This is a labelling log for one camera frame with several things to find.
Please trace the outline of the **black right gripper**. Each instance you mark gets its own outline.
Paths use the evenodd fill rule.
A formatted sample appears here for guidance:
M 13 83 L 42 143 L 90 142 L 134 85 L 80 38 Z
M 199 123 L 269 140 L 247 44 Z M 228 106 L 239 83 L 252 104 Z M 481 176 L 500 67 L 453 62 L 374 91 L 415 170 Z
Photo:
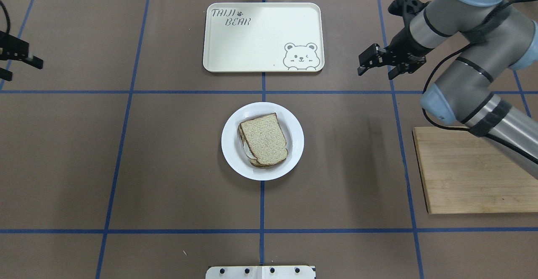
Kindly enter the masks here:
M 379 44 L 374 43 L 358 55 L 358 76 L 362 76 L 372 68 L 388 65 L 394 66 L 388 72 L 389 80 L 394 80 L 402 74 L 413 74 L 425 64 L 425 56 L 433 50 L 415 40 L 409 26 L 394 36 L 381 56 L 379 49 Z

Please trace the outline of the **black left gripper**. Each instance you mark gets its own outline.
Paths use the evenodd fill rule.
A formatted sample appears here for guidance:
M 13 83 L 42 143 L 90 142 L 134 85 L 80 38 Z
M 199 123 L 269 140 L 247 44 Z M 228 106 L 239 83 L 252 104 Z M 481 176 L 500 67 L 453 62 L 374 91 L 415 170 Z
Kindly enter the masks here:
M 1 61 L 23 61 L 33 68 L 43 69 L 44 61 L 37 56 L 29 55 L 29 43 L 4 31 L 0 31 L 0 50 Z M 12 72 L 0 68 L 0 79 L 7 82 L 12 81 Z

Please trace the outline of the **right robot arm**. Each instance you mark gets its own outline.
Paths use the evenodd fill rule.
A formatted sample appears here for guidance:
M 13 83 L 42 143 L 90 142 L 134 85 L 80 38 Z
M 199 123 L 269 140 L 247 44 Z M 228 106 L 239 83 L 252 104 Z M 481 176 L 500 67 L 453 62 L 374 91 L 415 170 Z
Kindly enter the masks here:
M 531 0 L 394 0 L 389 13 L 404 27 L 384 48 L 372 44 L 358 56 L 358 74 L 391 66 L 390 80 L 413 74 L 433 49 L 454 34 L 468 44 L 439 78 L 425 83 L 420 105 L 449 128 L 484 137 L 528 171 L 537 170 L 537 122 L 489 90 L 505 69 L 521 70 L 537 61 L 537 22 L 515 9 Z

